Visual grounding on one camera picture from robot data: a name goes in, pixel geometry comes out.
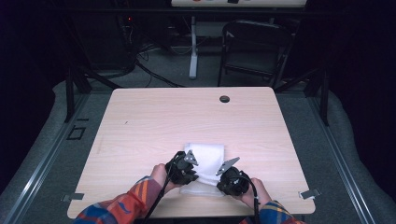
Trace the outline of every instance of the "table top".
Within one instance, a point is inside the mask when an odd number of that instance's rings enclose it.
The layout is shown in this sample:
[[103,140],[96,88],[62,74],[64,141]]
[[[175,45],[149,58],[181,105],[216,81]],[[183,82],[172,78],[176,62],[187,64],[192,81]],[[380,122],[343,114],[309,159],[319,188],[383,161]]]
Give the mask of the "table top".
[[172,0],[172,7],[304,7],[306,0]]
[[[230,102],[222,103],[226,95]],[[125,193],[154,165],[167,163],[186,143],[223,144],[224,160],[262,180],[271,197],[292,214],[311,214],[303,170],[270,88],[166,88],[113,91],[67,215]],[[230,196],[168,192],[151,217],[247,216],[253,211]]]

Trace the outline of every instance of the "plaid shirt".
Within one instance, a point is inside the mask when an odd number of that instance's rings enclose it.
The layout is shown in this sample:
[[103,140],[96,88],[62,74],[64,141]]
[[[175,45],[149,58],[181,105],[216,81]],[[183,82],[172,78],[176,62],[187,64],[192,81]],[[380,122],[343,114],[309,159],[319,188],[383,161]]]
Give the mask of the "plaid shirt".
[[[144,217],[157,199],[161,186],[150,176],[140,179],[127,193],[113,200],[93,204],[82,211],[75,224],[132,223]],[[240,224],[251,224],[246,218]],[[301,224],[277,201],[267,203],[260,211],[261,224]]]

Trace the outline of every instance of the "cable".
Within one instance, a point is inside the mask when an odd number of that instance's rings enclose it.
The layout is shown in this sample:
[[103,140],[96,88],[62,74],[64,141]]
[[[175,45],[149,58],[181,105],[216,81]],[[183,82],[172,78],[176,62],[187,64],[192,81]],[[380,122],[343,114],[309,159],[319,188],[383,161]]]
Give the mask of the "cable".
[[143,71],[147,72],[149,75],[151,75],[152,77],[155,77],[157,79],[159,79],[160,81],[165,82],[166,84],[168,84],[170,87],[184,87],[182,85],[176,84],[164,77],[161,77],[160,75],[157,75],[153,72],[151,72],[150,70],[147,69],[147,67],[145,67],[142,63],[140,63],[137,59],[134,62],[138,67],[140,67]]
[[163,188],[161,189],[160,193],[158,194],[157,199],[155,200],[154,204],[151,206],[151,208],[149,209],[148,213],[146,214],[145,219],[143,220],[142,224],[146,224],[147,223],[147,221],[149,220],[149,217],[151,216],[151,213],[154,211],[155,207],[157,207],[157,204],[160,202],[160,200],[163,197],[163,195],[165,195],[166,186],[168,185],[168,183],[169,183],[169,181],[171,179],[171,176],[169,176],[169,173],[172,170],[172,166],[173,166],[173,163],[175,162],[176,157],[177,157],[177,154],[175,154],[175,156],[172,158],[171,166],[169,167],[169,170],[166,173],[166,178],[165,178],[165,183],[163,184]]
[[253,189],[253,196],[254,196],[254,219],[255,219],[255,223],[256,224],[260,224],[260,219],[259,219],[259,196],[257,195],[257,190],[256,187],[254,186],[253,182],[251,182],[250,178],[246,178],[244,176],[230,176],[230,178],[243,178],[246,179],[248,181],[248,183],[251,185],[252,189]]

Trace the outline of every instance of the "black grommet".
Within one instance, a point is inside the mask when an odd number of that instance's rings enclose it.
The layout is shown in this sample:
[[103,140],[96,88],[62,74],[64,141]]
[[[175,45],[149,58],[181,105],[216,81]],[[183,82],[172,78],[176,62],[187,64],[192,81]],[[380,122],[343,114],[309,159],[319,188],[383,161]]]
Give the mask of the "black grommet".
[[230,97],[228,97],[226,95],[222,95],[222,96],[220,96],[220,101],[222,103],[228,103],[228,102],[230,102]]

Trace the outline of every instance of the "chair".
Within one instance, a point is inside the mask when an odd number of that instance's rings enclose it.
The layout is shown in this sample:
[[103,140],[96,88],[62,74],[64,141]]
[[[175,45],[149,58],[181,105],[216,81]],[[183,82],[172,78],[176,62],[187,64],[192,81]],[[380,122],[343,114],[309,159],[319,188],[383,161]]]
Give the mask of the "chair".
[[268,86],[281,79],[283,64],[290,50],[292,35],[282,26],[255,21],[231,21],[222,30],[223,43],[219,69],[261,76]]

